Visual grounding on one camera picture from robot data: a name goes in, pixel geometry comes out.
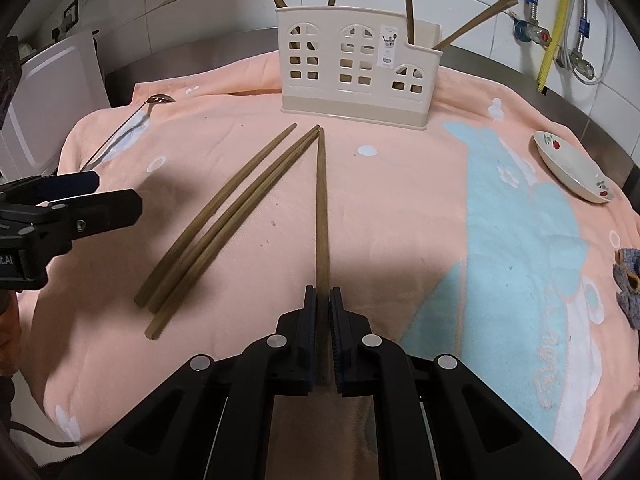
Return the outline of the left hand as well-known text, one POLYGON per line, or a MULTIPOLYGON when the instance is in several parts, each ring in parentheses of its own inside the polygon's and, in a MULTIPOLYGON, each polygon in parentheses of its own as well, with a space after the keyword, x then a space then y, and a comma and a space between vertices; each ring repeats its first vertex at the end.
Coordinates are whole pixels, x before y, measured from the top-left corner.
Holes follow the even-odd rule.
POLYGON ((20 368, 21 359, 20 308, 15 292, 2 290, 0 316, 0 374, 12 376, 20 368))

